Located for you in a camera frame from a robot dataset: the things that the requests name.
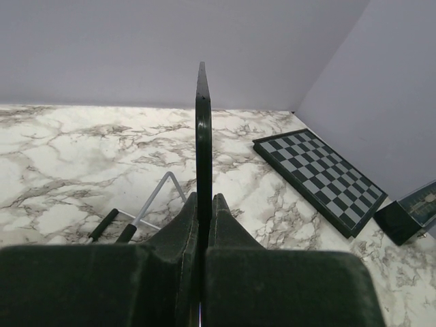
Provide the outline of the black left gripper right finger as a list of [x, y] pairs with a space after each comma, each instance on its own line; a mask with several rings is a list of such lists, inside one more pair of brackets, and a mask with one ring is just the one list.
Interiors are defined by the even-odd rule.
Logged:
[[213, 198], [205, 326], [383, 326], [371, 275], [340, 251], [265, 249]]

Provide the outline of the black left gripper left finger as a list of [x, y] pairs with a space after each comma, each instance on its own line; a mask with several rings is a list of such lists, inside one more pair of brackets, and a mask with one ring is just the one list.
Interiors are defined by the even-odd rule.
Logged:
[[2, 326], [197, 326], [198, 206], [143, 243], [1, 250]]

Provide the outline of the black framed whiteboard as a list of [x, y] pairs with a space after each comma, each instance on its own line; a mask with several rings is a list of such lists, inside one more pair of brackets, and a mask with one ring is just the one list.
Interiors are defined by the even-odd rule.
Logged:
[[211, 96], [205, 62], [200, 62], [196, 86], [196, 181], [198, 196], [198, 253], [200, 263], [200, 321], [206, 326], [206, 250], [213, 211]]

